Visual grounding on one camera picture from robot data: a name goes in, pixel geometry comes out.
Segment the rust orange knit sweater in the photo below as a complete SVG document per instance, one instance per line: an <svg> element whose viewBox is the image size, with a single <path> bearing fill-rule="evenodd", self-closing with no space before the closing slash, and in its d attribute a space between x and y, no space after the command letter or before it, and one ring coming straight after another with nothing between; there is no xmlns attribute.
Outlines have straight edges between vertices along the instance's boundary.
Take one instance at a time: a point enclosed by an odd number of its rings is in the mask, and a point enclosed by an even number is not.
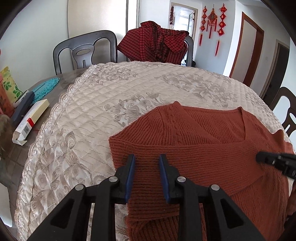
<svg viewBox="0 0 296 241"><path fill-rule="evenodd" d="M159 106L109 138L115 168L135 155L128 215L130 240L176 240L179 207L167 204L159 174L159 156L197 185L219 185L266 240L284 230L288 180L275 168L256 162L260 151L292 153L282 130L271 133L242 108L211 110Z"/></svg>

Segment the dark brown plastic chair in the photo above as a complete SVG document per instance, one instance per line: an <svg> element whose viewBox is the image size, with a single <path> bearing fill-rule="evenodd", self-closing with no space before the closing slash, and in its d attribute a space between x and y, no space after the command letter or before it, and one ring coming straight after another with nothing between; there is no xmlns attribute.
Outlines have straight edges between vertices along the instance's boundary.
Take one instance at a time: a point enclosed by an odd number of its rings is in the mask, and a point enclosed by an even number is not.
<svg viewBox="0 0 296 241"><path fill-rule="evenodd" d="M286 99L288 105L280 104L281 98ZM285 114L285 119L281 125L288 137L290 137L295 132L295 94L287 87L281 87L269 107L272 111L276 109L276 113L279 114L281 119L283 119L283 115Z"/></svg>

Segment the cream quilted floral tablecloth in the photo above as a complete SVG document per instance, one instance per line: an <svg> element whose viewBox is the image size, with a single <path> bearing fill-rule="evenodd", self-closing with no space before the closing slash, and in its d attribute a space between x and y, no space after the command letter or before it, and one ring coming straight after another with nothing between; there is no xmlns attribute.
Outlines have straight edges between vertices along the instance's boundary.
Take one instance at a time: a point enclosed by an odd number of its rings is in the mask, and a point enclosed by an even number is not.
<svg viewBox="0 0 296 241"><path fill-rule="evenodd" d="M282 129L252 89L224 75L158 62L93 65L60 96L29 148L16 198L18 239L27 240L75 185L95 185L114 174L110 136L175 101L206 109L242 107L271 133Z"/></svg>

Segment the white red carton box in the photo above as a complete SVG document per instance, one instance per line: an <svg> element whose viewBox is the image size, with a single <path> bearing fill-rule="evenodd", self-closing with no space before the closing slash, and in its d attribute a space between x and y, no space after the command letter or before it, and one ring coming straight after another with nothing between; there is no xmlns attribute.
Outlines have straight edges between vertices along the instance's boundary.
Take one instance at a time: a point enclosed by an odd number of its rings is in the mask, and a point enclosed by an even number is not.
<svg viewBox="0 0 296 241"><path fill-rule="evenodd" d="M31 129L34 127L40 116L49 106L48 99L37 101L23 117L22 121L16 128L12 136L12 142L23 146L27 140L27 136Z"/></svg>

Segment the teal lace doily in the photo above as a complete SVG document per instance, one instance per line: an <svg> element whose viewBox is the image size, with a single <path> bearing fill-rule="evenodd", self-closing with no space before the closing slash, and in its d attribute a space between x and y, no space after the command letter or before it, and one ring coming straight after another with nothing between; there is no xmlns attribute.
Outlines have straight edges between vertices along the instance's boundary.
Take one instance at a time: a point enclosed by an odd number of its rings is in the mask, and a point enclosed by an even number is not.
<svg viewBox="0 0 296 241"><path fill-rule="evenodd" d="M59 83L59 80L60 78L58 77L51 78L39 84L37 87L35 87L32 90L32 92L34 93L34 98L32 100L31 105L42 100L48 93L50 93L55 88L55 86Z"/></svg>

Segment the dark blue flat case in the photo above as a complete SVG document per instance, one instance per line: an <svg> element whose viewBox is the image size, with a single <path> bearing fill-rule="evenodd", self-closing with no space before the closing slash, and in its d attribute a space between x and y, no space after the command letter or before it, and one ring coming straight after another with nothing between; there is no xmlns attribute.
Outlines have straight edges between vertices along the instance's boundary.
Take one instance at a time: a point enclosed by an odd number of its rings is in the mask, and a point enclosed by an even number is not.
<svg viewBox="0 0 296 241"><path fill-rule="evenodd" d="M16 128L23 117L28 112L29 106L31 105L35 94L33 91L29 91L22 99L20 104L16 107L14 114L11 116L11 124Z"/></svg>

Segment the chair under red garment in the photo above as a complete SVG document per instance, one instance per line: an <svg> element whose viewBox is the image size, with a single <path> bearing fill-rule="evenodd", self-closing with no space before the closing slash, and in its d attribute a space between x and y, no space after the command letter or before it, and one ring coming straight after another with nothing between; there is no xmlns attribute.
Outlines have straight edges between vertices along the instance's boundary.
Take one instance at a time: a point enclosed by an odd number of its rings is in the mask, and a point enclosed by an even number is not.
<svg viewBox="0 0 296 241"><path fill-rule="evenodd" d="M194 41L190 36L186 36L184 41L188 46L186 66L191 67L192 66L192 61L193 61Z"/></svg>

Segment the floral yellow green bag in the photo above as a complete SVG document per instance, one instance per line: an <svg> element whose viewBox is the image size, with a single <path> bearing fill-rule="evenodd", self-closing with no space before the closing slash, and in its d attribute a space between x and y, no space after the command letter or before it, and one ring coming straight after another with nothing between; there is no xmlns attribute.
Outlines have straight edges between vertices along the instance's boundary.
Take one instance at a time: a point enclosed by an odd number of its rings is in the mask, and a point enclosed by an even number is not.
<svg viewBox="0 0 296 241"><path fill-rule="evenodd" d="M22 90L20 90L11 76L11 72L8 66L6 66L2 71L1 75L3 77L3 87L6 91L6 95L10 102L14 104L23 95Z"/></svg>

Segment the dark grey plastic chair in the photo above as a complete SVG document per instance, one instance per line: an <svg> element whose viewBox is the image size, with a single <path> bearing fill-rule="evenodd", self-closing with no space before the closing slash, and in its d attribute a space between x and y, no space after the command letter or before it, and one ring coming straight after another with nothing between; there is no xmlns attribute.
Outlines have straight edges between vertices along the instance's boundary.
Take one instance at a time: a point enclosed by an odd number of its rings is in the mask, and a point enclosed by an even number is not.
<svg viewBox="0 0 296 241"><path fill-rule="evenodd" d="M117 37L114 32L100 30L82 34L60 42L53 50L53 63L56 75L62 74L60 54L65 49L70 49L78 69L88 68L92 65L92 56L95 43L107 39L110 47L110 61L117 63Z"/></svg>

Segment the red plaid garment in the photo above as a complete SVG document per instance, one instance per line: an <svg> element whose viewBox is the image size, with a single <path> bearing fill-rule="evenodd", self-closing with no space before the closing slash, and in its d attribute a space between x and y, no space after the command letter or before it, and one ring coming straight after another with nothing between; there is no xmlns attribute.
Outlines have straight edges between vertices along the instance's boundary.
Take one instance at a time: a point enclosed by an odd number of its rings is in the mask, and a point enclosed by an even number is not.
<svg viewBox="0 0 296 241"><path fill-rule="evenodd" d="M180 65L186 52L187 31L162 28L153 21L129 30L117 49L130 61L162 62Z"/></svg>

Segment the red Chinese knot decoration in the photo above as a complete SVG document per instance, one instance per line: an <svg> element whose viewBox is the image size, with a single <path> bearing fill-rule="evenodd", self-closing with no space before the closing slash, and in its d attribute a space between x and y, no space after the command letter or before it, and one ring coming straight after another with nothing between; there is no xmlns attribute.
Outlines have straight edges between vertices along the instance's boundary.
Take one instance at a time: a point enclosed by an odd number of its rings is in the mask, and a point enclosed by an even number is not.
<svg viewBox="0 0 296 241"><path fill-rule="evenodd" d="M220 37L225 34L224 28L226 27L225 19L226 19L226 12L227 8L225 6L225 3L222 4L222 6L219 8L220 15L218 16L215 12L215 5L213 5L213 8L211 9L210 13L207 14L207 7L204 6L202 9L202 16L201 16L201 25L200 25L200 37L198 45L202 45L203 35L204 32L208 32L208 38L211 39L212 33L216 32L219 36L216 44L216 49L214 56L216 57L219 51L220 47Z"/></svg>

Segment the brown wooden door frame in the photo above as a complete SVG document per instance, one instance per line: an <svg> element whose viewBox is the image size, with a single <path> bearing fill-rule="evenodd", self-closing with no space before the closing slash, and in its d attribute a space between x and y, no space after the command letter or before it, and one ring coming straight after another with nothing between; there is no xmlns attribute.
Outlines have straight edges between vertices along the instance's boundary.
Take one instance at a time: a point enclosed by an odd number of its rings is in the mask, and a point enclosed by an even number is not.
<svg viewBox="0 0 296 241"><path fill-rule="evenodd" d="M230 77L246 86L254 78L263 46L264 30L248 15L242 13L240 35Z"/></svg>

